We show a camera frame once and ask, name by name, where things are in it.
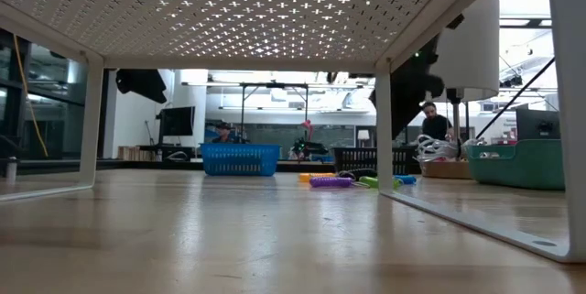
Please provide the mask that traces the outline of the black coil wristband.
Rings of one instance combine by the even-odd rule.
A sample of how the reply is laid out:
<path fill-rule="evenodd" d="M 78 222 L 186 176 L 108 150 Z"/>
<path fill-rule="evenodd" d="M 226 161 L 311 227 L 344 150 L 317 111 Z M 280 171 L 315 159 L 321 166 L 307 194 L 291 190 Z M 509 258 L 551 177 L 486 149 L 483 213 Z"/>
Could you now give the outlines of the black coil wristband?
<path fill-rule="evenodd" d="M 358 181 L 361 177 L 376 178 L 377 171 L 374 169 L 350 169 L 339 171 L 337 176 L 339 178 L 347 178 Z"/>

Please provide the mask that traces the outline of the orange coil wristband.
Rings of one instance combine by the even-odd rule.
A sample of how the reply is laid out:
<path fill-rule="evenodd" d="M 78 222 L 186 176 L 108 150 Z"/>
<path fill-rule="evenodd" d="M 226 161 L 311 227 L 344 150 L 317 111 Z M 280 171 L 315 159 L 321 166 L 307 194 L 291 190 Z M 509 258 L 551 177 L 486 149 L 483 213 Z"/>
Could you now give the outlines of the orange coil wristband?
<path fill-rule="evenodd" d="M 298 175 L 298 181 L 309 183 L 314 178 L 335 178 L 335 173 L 300 173 Z"/>

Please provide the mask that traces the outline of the white shade table lamp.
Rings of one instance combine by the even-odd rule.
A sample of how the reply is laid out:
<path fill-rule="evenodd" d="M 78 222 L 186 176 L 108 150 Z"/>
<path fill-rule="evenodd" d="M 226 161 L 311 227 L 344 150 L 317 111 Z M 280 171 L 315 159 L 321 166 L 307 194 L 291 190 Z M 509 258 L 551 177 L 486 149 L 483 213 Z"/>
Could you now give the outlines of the white shade table lamp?
<path fill-rule="evenodd" d="M 439 61 L 431 72 L 445 84 L 434 101 L 446 107 L 453 125 L 452 147 L 446 152 L 464 152 L 462 144 L 471 136 L 468 103 L 498 94 L 499 13 L 499 0 L 476 0 L 463 10 L 457 28 L 439 36 Z"/>

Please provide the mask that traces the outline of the white cylinder post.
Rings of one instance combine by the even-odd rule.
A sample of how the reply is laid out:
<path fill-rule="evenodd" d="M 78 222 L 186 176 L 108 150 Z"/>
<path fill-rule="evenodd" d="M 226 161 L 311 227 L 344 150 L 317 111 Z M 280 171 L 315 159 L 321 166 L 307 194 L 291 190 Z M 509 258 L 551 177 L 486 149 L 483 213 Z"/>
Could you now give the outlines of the white cylinder post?
<path fill-rule="evenodd" d="M 0 159 L 0 175 L 9 182 L 16 180 L 17 166 L 19 160 L 16 157 Z"/>

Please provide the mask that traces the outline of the green coil wristband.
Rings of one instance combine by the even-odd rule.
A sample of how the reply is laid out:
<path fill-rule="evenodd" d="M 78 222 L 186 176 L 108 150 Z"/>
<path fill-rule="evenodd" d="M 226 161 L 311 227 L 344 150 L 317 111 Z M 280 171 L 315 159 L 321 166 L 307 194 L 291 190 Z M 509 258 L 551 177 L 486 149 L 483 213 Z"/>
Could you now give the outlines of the green coil wristband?
<path fill-rule="evenodd" d="M 358 182 L 363 184 L 364 186 L 370 188 L 370 189 L 378 189 L 379 188 L 378 178 L 362 176 L 360 179 L 358 179 Z M 398 188 L 402 184 L 403 184 L 402 180 L 393 179 L 393 188 L 394 189 Z"/>

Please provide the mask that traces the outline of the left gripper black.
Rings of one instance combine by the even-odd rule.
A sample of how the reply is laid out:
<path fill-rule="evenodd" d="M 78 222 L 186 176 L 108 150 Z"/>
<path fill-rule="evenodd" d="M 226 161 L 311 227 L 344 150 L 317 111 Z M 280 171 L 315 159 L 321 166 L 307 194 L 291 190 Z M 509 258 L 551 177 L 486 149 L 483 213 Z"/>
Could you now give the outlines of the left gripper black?
<path fill-rule="evenodd" d="M 122 94 L 141 93 L 141 71 L 119 70 L 115 74 L 117 90 Z M 167 89 L 158 70 L 146 70 L 143 74 L 143 95 L 156 103 L 165 103 L 167 97 L 164 91 Z"/>

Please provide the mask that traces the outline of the stack of books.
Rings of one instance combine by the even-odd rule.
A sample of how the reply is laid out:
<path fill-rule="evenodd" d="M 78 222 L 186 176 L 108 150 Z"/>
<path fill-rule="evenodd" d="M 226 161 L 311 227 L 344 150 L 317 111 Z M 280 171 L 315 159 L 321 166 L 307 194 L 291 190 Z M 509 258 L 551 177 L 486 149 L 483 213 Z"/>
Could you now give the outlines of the stack of books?
<path fill-rule="evenodd" d="M 120 146 L 117 158 L 122 161 L 155 162 L 157 161 L 157 152 L 148 147 Z"/>

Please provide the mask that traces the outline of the black aluminium table frame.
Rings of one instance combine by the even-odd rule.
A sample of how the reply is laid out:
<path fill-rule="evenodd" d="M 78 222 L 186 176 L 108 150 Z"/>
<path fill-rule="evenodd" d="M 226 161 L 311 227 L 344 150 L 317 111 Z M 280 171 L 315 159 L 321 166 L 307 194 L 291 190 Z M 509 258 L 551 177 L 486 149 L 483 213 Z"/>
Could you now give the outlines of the black aluminium table frame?
<path fill-rule="evenodd" d="M 79 160 L 21 160 L 17 163 L 18 175 L 76 172 L 80 168 Z M 156 162 L 156 161 L 122 161 L 117 159 L 99 159 L 97 170 L 107 169 L 164 169 L 164 170 L 203 170 L 203 163 L 198 162 Z M 276 172 L 293 173 L 333 173 L 331 163 L 278 161 Z"/>

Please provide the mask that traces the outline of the white perforated metal shelf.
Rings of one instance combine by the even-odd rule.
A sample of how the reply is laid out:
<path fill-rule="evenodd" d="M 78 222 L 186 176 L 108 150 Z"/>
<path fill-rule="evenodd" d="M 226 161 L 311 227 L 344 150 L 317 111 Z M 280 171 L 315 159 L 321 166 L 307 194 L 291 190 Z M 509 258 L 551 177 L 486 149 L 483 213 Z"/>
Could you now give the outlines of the white perforated metal shelf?
<path fill-rule="evenodd" d="M 476 0 L 0 0 L 0 28 L 88 67 L 77 190 L 95 181 L 105 69 L 372 73 L 392 196 L 391 74 Z"/>

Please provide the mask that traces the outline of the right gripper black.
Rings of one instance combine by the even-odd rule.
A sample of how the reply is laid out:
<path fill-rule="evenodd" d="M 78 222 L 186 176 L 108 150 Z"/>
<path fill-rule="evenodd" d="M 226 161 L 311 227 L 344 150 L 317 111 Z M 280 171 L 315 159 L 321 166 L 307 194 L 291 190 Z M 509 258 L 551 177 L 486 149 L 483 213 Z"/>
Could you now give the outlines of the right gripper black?
<path fill-rule="evenodd" d="M 429 93 L 432 97 L 439 97 L 444 90 L 444 81 L 433 74 L 407 72 L 396 73 L 390 76 L 390 95 L 383 96 L 375 90 L 370 100 L 377 104 L 379 100 L 390 102 L 392 106 L 392 136 L 394 139 L 415 118 L 415 111 Z"/>

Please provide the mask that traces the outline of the black computer monitor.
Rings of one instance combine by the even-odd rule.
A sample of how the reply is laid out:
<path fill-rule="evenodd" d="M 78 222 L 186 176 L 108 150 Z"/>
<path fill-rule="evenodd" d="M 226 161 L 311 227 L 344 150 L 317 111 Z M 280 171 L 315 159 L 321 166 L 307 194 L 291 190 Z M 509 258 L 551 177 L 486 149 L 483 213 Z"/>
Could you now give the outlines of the black computer monitor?
<path fill-rule="evenodd" d="M 158 143 L 163 145 L 165 136 L 192 136 L 195 107 L 162 109 L 156 116 L 159 121 Z"/>

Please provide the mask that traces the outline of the purple coil wristband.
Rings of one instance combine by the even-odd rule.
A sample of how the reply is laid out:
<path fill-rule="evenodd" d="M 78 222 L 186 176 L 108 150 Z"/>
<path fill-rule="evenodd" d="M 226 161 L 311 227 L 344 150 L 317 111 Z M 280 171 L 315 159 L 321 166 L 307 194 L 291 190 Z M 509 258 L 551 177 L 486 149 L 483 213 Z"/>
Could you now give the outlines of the purple coil wristband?
<path fill-rule="evenodd" d="M 312 188 L 349 188 L 353 185 L 352 179 L 347 178 L 314 178 L 309 185 Z"/>

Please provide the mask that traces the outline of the black plastic basket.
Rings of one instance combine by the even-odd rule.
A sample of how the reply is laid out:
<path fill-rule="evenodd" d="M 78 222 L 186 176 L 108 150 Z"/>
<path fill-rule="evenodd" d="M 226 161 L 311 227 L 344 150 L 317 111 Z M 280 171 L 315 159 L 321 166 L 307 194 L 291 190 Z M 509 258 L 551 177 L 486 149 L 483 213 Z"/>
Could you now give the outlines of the black plastic basket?
<path fill-rule="evenodd" d="M 354 169 L 377 170 L 377 149 L 375 147 L 335 147 L 334 167 L 337 172 Z M 414 147 L 393 148 L 393 173 L 396 175 L 417 175 L 421 173 Z"/>

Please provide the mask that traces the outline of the green plastic tray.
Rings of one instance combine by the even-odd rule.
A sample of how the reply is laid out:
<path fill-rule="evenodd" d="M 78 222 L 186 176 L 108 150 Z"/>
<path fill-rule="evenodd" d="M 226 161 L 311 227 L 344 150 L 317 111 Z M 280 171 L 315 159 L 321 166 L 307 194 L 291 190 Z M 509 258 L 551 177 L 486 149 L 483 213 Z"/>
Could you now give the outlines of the green plastic tray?
<path fill-rule="evenodd" d="M 467 146 L 466 152 L 472 179 L 479 183 L 529 190 L 565 190 L 559 139 Z"/>

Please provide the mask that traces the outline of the dark grey equipment box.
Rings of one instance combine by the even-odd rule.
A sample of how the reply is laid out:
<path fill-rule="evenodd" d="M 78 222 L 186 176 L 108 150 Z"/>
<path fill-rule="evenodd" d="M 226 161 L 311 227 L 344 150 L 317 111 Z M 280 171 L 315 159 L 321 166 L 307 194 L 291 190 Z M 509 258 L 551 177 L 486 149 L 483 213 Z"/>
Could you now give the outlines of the dark grey equipment box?
<path fill-rule="evenodd" d="M 517 109 L 517 139 L 560 139 L 559 113 L 531 109 Z"/>

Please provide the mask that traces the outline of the black equipment case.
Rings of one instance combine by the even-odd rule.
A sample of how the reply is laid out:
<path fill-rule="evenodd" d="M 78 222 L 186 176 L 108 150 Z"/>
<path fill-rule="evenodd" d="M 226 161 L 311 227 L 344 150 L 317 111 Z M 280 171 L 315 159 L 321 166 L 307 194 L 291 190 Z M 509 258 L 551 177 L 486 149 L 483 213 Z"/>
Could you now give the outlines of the black equipment case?
<path fill-rule="evenodd" d="M 197 157 L 195 147 L 163 146 L 160 151 L 162 161 L 191 162 Z"/>

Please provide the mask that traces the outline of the person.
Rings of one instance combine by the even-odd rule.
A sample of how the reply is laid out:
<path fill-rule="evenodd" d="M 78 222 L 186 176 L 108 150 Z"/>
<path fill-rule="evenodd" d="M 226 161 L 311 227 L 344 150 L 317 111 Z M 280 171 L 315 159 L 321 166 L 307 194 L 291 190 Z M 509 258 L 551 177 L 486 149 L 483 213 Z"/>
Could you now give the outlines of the person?
<path fill-rule="evenodd" d="M 217 137 L 212 140 L 212 143 L 231 143 L 231 126 L 226 122 L 221 122 L 215 126 Z"/>
<path fill-rule="evenodd" d="M 447 117 L 437 111 L 432 102 L 426 102 L 421 106 L 425 115 L 422 123 L 421 133 L 438 140 L 450 140 L 454 136 L 453 126 Z"/>

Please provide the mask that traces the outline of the black background gantry frame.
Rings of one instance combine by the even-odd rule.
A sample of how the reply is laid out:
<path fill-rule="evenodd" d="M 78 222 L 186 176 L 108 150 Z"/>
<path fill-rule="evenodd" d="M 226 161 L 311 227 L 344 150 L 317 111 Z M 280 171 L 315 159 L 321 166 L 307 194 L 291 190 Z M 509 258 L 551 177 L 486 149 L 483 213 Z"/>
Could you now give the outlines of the black background gantry frame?
<path fill-rule="evenodd" d="M 245 108 L 245 101 L 248 97 L 254 94 L 260 87 L 264 87 L 267 89 L 282 89 L 285 90 L 287 88 L 293 89 L 304 101 L 305 109 L 304 109 L 304 120 L 307 121 L 309 119 L 309 85 L 307 83 L 283 83 L 283 82 L 241 82 L 239 86 L 242 88 L 242 99 L 241 99 L 241 118 L 240 118 L 240 125 L 239 125 L 239 137 L 240 139 L 244 138 L 245 130 L 244 130 L 244 108 Z"/>

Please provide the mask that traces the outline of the blue plastic basket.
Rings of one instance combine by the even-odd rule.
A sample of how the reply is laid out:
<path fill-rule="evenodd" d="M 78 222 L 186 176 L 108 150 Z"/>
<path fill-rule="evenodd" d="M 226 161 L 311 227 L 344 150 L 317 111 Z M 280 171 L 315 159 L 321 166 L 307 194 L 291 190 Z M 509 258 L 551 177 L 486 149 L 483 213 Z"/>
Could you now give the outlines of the blue plastic basket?
<path fill-rule="evenodd" d="M 273 176 L 280 146 L 269 144 L 205 143 L 201 145 L 204 171 L 210 176 Z"/>

